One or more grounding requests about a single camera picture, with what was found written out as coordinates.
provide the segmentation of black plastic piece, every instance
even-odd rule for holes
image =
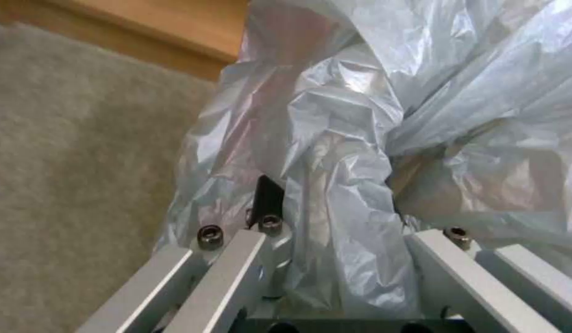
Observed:
[[[284,201],[284,190],[268,176],[263,175],[257,180],[255,188],[255,198],[247,227],[251,229],[266,215],[276,215],[280,219],[282,216],[282,202]]]

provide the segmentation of plastic bag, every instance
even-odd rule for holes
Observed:
[[[450,223],[572,276],[572,0],[253,1],[177,173],[157,248],[285,188],[282,314],[419,317],[403,234]]]

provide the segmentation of screw hole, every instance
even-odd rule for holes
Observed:
[[[298,329],[287,322],[277,322],[269,327],[267,333],[298,333]]]
[[[453,227],[451,228],[451,232],[453,234],[458,234],[459,236],[465,236],[467,234],[467,232],[459,227]]]
[[[401,327],[401,333],[432,333],[432,330],[417,322],[411,322]]]

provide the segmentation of gray carpet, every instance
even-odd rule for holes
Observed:
[[[70,332],[149,257],[213,84],[0,28],[0,332]]]

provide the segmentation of hex nut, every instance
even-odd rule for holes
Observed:
[[[218,225],[206,225],[198,230],[199,248],[205,251],[214,251],[224,244],[224,234]]]
[[[452,226],[444,228],[442,233],[463,251],[467,251],[471,248],[472,238],[465,229]]]

